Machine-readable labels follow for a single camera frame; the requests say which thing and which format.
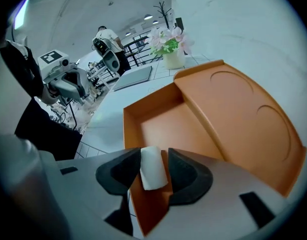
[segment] black railing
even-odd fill
[[[124,51],[125,51],[126,57],[128,59],[131,58],[131,61],[128,60],[130,67],[133,67],[133,66],[139,67],[141,65],[149,64],[153,61],[159,61],[163,57],[162,55],[156,55],[154,58],[150,58],[148,60],[143,60],[143,58],[151,55],[148,42],[145,41],[146,39],[148,39],[148,36],[141,37],[141,38],[139,38],[135,41],[132,41],[132,42],[130,42],[130,43],[128,43],[124,46]]]

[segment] fluorescent light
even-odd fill
[[[144,19],[145,19],[145,20],[149,20],[149,19],[151,19],[152,17],[153,17],[152,15],[146,14],[146,15],[144,16]]]
[[[14,19],[14,29],[20,28],[24,24],[25,12],[26,7],[28,5],[29,0],[25,0],[22,7],[20,8],[19,12],[17,13]]]

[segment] white vase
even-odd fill
[[[163,54],[162,57],[168,70],[180,69],[185,65],[185,54],[183,52],[174,51]]]

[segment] person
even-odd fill
[[[122,45],[120,38],[115,32],[113,32],[111,29],[107,29],[105,26],[100,26],[95,37],[99,39],[107,39],[110,41],[111,50],[117,56],[120,63],[119,70],[117,71],[120,76],[122,76],[124,72],[131,69],[129,61],[125,55],[124,46]]]
[[[74,159],[82,135],[52,121],[35,101],[35,97],[38,97],[45,104],[51,105],[58,100],[58,94],[44,85],[32,51],[26,46],[6,40],[5,32],[0,37],[0,53],[13,76],[31,96],[15,135],[29,140],[38,150],[52,153],[57,161]]]

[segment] open cardboard box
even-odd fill
[[[173,83],[124,108],[123,124],[125,148],[158,146],[168,177],[167,150],[180,149],[238,165],[285,197],[306,155],[277,102],[223,60],[177,72]],[[168,211],[168,182],[146,191],[138,174],[130,187],[144,236]]]

